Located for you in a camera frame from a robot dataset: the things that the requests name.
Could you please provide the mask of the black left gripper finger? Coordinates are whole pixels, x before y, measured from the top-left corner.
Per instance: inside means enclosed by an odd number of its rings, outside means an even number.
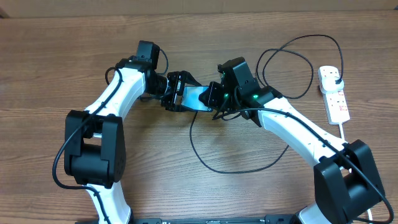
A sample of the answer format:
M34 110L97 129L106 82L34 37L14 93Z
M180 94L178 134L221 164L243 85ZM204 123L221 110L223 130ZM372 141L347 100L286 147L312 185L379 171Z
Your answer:
M177 112L186 112L186 111L191 111L191 112L195 112L196 109L184 106L184 105L177 105Z
M185 71L185 70L182 71L182 81L184 82L184 84L189 84L189 85L193 85L193 86L201 86L201 83L196 81L195 78L193 77L193 75L190 72Z

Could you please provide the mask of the blue Galaxy smartphone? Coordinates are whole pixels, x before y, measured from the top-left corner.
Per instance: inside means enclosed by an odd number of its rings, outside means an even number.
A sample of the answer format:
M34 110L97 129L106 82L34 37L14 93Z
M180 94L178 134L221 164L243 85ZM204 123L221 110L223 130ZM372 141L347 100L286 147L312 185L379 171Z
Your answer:
M212 112L213 110L199 99L200 94L205 92L208 86L186 86L184 88L181 105L196 109L197 111Z

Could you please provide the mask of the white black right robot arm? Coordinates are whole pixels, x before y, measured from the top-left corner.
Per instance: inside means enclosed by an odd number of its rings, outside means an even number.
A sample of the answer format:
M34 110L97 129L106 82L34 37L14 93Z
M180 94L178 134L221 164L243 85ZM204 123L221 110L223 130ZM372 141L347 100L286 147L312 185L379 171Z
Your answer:
M322 130L300 114L271 86L260 87L244 58L218 66L221 82L211 82L200 94L215 119L240 113L276 134L313 168L315 203L299 211L293 223L370 223L362 214L379 202L394 211L369 146L361 140L348 143Z

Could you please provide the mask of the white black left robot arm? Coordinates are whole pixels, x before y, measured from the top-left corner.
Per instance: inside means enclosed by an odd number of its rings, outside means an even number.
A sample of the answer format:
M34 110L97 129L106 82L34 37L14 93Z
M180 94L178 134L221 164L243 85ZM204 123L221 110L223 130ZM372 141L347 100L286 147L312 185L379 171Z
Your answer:
M52 166L54 182L63 189L89 192L98 212L97 223L133 223L121 185L126 168L123 121L144 93L159 99L170 111L181 111L175 96L186 84L200 86L187 71L157 73L163 50L140 41L135 55L121 59L113 80L83 111L71 110L65 119L65 141Z

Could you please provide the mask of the white charger plug adapter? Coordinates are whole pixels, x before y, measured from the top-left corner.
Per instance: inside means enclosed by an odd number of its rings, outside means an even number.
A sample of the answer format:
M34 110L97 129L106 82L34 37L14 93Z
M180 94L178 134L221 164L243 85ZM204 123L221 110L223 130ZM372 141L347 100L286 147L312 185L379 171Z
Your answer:
M345 83L338 77L321 77L320 90L323 94L334 93L344 88Z

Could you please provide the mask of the white power strip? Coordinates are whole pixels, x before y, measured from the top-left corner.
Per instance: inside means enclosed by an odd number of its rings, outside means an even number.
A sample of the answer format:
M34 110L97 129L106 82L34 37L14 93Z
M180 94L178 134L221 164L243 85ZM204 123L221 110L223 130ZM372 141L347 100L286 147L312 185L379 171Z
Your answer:
M318 79L320 86L321 77L338 77L339 71L336 67L325 65L318 69ZM348 106L343 89L334 93L323 94L326 115L330 124L343 124L350 120Z

